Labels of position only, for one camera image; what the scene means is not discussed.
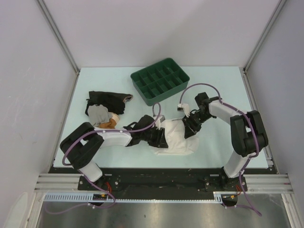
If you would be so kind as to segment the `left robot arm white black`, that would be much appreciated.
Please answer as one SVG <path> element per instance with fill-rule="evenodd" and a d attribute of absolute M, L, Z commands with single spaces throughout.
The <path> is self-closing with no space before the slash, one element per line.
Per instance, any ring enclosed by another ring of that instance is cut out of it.
<path fill-rule="evenodd" d="M 104 186 L 105 178 L 93 161 L 98 150 L 109 146 L 131 147 L 142 141 L 151 147 L 167 149 L 165 129 L 161 127 L 164 120 L 163 115 L 145 115 L 122 129 L 102 129 L 85 122 L 61 142 L 59 147 L 64 153 L 63 164 L 71 165 L 88 178 L 88 184 L 93 189 L 99 190 Z"/>

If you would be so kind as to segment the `white underwear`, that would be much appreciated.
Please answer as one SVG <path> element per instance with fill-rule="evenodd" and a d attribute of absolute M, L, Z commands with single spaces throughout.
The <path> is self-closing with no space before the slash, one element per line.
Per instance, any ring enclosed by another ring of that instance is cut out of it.
<path fill-rule="evenodd" d="M 189 155 L 199 147 L 199 138 L 191 136 L 185 139 L 185 126 L 181 118 L 166 119 L 161 122 L 168 148 L 151 147 L 158 155 Z"/>

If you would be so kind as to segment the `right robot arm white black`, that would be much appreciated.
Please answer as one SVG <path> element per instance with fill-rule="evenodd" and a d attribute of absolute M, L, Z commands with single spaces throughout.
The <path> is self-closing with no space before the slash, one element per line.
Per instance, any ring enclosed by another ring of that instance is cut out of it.
<path fill-rule="evenodd" d="M 268 136 L 258 111 L 244 113 L 224 103 L 221 97 L 208 97 L 200 93 L 195 97 L 197 110 L 185 113 L 182 122 L 186 139 L 196 135 L 201 125 L 210 118 L 219 118 L 230 125 L 233 153 L 229 161 L 221 168 L 219 186 L 231 190 L 241 177 L 250 160 L 257 157 L 261 150 L 268 146 Z"/>

